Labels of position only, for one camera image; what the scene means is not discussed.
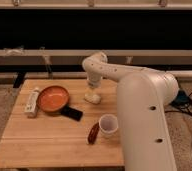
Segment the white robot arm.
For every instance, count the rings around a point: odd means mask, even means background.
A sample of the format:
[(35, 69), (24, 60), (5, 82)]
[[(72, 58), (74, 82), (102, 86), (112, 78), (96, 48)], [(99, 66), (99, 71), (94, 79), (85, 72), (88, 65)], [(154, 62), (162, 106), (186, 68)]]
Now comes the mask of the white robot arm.
[(125, 171), (177, 171), (164, 107), (177, 96), (172, 74), (146, 67), (110, 64), (98, 52), (82, 62), (87, 82), (103, 77), (117, 83), (117, 117)]

